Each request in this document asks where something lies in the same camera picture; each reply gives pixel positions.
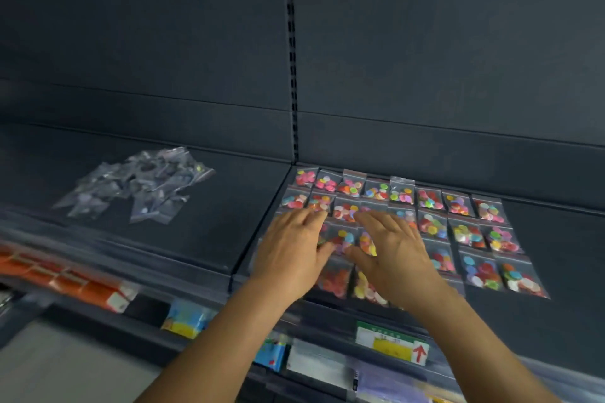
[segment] yellow sticker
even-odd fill
[[[374,339],[374,345],[372,348],[378,352],[382,352],[385,355],[390,355],[391,357],[406,360],[408,362],[412,361],[412,349],[387,339]]]

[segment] plastic price strip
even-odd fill
[[[386,328],[370,325],[365,322],[357,322],[357,336],[355,342],[361,346],[377,350],[391,357],[425,366],[427,363],[427,343],[423,343],[402,333],[397,333]]]

